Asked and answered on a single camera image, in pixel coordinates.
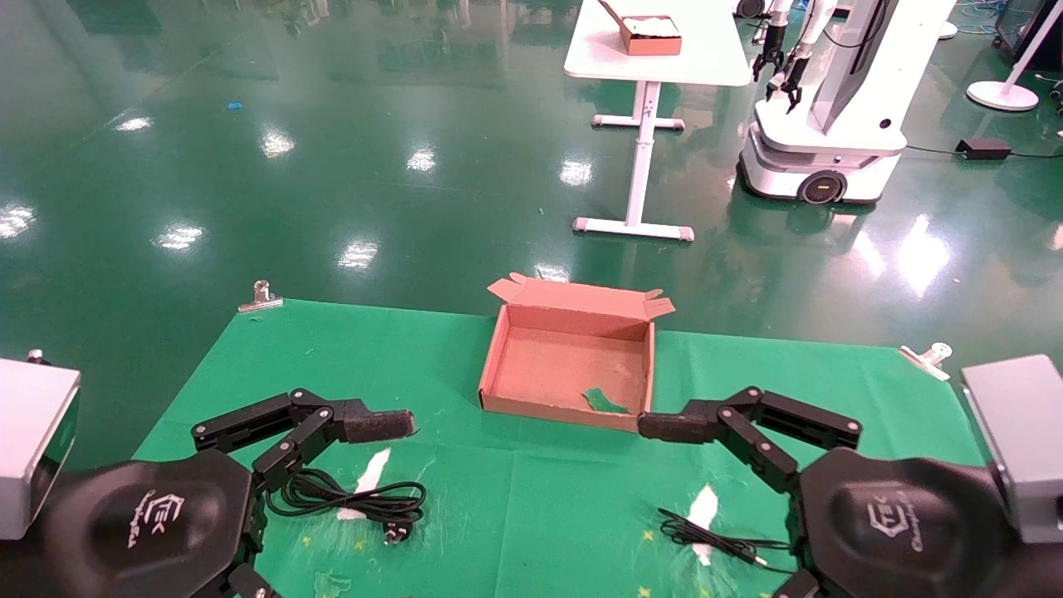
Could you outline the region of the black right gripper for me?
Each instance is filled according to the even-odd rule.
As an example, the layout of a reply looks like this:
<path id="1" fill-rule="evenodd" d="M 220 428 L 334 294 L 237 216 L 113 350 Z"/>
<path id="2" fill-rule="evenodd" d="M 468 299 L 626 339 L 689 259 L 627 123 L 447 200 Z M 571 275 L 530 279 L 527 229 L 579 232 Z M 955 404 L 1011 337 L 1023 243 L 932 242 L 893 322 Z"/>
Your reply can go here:
<path id="1" fill-rule="evenodd" d="M 834 450 L 800 473 L 763 429 Z M 1033 556 L 988 469 L 863 457 L 851 450 L 863 431 L 857 420 L 758 387 L 691 399 L 677 414 L 642 413 L 637 431 L 720 443 L 773 491 L 792 495 L 787 526 L 798 568 L 774 598 L 1034 595 Z"/>

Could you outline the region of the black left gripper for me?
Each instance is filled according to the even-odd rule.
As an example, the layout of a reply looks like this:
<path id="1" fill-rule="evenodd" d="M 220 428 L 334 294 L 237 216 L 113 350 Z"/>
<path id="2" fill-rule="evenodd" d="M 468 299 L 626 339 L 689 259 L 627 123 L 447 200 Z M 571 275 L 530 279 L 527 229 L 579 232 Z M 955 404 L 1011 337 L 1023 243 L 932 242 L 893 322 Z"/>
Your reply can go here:
<path id="1" fill-rule="evenodd" d="M 280 491 L 334 442 L 409 438 L 414 413 L 296 389 L 191 428 L 193 457 L 134 459 L 61 481 L 39 516 L 43 597 L 277 597 L 254 569 L 256 492 Z M 224 452 L 279 435 L 252 472 Z"/>

